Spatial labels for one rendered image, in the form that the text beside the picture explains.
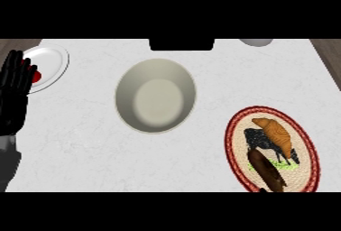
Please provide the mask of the beige oval bowl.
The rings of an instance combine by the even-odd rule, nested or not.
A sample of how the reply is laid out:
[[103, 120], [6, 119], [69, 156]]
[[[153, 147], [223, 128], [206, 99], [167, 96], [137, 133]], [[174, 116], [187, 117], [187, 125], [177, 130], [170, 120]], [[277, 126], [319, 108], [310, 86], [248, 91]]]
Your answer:
[[116, 112], [139, 132], [159, 134], [189, 117], [196, 103], [196, 84], [183, 65], [168, 59], [134, 64], [116, 84]]

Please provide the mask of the red-rimmed woven oval placemat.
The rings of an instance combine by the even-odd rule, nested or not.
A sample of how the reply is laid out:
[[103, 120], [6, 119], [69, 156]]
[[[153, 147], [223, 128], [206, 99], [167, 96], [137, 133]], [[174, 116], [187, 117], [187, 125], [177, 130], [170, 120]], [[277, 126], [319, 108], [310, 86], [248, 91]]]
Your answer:
[[291, 135], [298, 163], [294, 162], [294, 159], [289, 159], [289, 163], [286, 163], [282, 155], [276, 155], [271, 149], [258, 148], [258, 152], [271, 162], [288, 184], [283, 191], [313, 192], [320, 183], [320, 163], [313, 142], [305, 130], [292, 118], [267, 106], [248, 106], [240, 109], [232, 116], [224, 130], [224, 153], [240, 185], [249, 192], [257, 192], [261, 188], [270, 190], [248, 160], [248, 143], [243, 130], [248, 128], [260, 129], [260, 126], [252, 122], [254, 118], [274, 119]]

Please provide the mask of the black box appliance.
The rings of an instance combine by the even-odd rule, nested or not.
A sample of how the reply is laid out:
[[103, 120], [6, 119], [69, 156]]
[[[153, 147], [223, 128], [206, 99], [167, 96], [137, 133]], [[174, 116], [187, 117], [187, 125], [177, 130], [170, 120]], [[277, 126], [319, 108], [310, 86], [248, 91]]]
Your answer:
[[214, 39], [150, 39], [152, 51], [209, 51]]

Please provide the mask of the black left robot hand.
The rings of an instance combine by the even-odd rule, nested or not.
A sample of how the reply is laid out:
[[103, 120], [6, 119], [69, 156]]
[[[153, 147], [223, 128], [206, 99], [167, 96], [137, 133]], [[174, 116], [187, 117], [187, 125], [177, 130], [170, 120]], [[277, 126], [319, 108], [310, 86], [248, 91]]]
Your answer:
[[0, 136], [15, 135], [22, 129], [35, 71], [22, 51], [12, 50], [0, 69]]

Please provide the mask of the red round fruit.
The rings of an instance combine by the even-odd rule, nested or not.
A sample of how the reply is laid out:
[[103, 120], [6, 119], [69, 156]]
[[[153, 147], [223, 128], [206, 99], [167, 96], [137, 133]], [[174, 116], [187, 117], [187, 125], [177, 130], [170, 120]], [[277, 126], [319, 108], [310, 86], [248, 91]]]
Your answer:
[[37, 83], [41, 79], [41, 73], [38, 70], [34, 71], [34, 78], [32, 78], [32, 84]]

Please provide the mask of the pale grey round object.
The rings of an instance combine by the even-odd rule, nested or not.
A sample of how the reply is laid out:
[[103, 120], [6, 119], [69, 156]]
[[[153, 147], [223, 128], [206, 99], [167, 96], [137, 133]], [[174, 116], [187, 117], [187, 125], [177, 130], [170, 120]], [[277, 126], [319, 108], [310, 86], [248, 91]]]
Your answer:
[[240, 41], [252, 47], [264, 47], [273, 42], [271, 39], [240, 39]]

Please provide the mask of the white round plate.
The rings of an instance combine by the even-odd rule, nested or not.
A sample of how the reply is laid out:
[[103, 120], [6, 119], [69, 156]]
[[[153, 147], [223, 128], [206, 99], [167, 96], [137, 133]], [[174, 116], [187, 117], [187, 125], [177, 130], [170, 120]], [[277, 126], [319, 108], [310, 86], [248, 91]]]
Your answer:
[[38, 45], [23, 52], [23, 58], [31, 59], [31, 64], [37, 66], [41, 74], [31, 87], [32, 94], [48, 88], [62, 77], [69, 65], [69, 53], [59, 45]]

